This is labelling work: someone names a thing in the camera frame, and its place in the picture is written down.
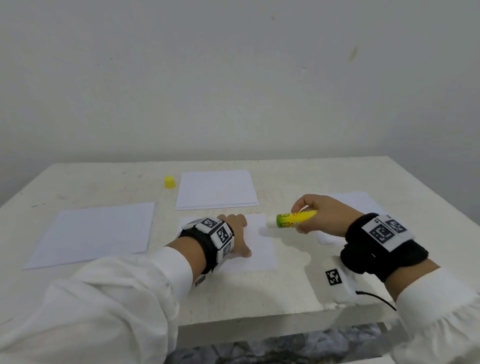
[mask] paper sheet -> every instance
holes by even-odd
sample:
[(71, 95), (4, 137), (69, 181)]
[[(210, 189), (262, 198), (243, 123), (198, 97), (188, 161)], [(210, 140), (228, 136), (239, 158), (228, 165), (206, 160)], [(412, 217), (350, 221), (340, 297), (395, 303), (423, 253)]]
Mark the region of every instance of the paper sheet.
[(144, 253), (154, 202), (65, 210), (58, 214), (24, 269)]
[(252, 177), (247, 170), (182, 173), (177, 210), (257, 206)]
[[(260, 229), (267, 228), (267, 220), (264, 214), (245, 215), (247, 227), (243, 230), (245, 242), (252, 251), (250, 258), (242, 258), (228, 255), (215, 269), (214, 274), (242, 273), (254, 270), (276, 269), (276, 253), (273, 239), (268, 236), (261, 236)], [(178, 226), (180, 232), (183, 225), (198, 217), (181, 218)]]
[[(345, 194), (326, 194), (334, 199), (343, 202), (345, 205), (349, 205), (354, 209), (367, 214), (369, 212), (375, 212), (379, 215), (385, 215), (387, 212), (376, 203), (368, 193), (366, 192), (348, 192)], [(345, 239), (326, 234), (322, 231), (317, 231), (317, 240), (322, 244), (338, 244), (344, 245)]]

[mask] cable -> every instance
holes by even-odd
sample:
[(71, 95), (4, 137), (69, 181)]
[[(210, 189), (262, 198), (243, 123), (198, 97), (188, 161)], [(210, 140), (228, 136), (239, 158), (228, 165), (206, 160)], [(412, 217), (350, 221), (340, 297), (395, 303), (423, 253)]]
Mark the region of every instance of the cable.
[(380, 301), (385, 302), (387, 305), (389, 305), (392, 308), (392, 310), (396, 311), (395, 307), (393, 307), (390, 303), (385, 301), (382, 297), (378, 297), (376, 294), (368, 293), (368, 292), (364, 292), (364, 291), (355, 291), (355, 293), (356, 294), (365, 294), (367, 296), (372, 296), (372, 297), (378, 298)]

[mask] yellow glue stick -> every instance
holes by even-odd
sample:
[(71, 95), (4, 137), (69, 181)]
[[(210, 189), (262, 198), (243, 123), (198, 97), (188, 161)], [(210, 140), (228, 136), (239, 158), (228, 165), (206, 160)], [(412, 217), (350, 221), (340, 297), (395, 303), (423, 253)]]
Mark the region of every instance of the yellow glue stick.
[(294, 212), (293, 214), (280, 214), (271, 216), (267, 219), (267, 227), (269, 228), (289, 228), (295, 227), (300, 222), (308, 220), (315, 216), (317, 210)]

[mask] yellow bottle cap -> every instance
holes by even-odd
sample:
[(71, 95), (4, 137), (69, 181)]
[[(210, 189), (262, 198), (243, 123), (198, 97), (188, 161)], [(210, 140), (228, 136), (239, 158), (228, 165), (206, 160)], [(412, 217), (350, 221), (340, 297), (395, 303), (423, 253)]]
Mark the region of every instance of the yellow bottle cap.
[(173, 176), (165, 177), (165, 188), (175, 188), (175, 179)]

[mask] white wall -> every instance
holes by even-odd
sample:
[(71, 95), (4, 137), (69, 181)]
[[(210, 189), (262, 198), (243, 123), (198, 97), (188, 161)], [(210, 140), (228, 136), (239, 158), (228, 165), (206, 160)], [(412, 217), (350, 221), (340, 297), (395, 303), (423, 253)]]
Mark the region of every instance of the white wall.
[(480, 222), (479, 13), (4, 0), (0, 201), (61, 161), (389, 155)]

